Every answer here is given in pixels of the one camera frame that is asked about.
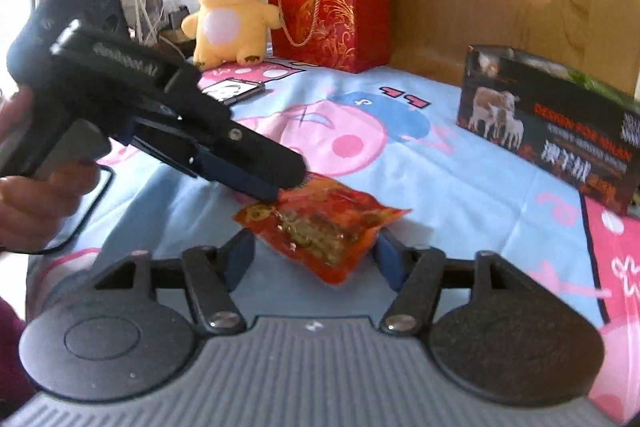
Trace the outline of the magenta sleeve forearm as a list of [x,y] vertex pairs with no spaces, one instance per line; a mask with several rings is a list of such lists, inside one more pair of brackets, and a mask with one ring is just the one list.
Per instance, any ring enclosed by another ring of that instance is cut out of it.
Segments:
[[30,383],[18,355],[18,344],[25,323],[6,302],[0,301],[0,400],[1,419],[6,419],[22,407],[33,395]]

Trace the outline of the person's left hand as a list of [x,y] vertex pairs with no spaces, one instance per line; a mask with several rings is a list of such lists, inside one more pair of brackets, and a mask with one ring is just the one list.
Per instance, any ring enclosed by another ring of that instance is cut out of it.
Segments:
[[64,222],[100,181],[101,170],[91,161],[72,161],[47,180],[24,176],[1,179],[1,250],[35,254],[58,235]]

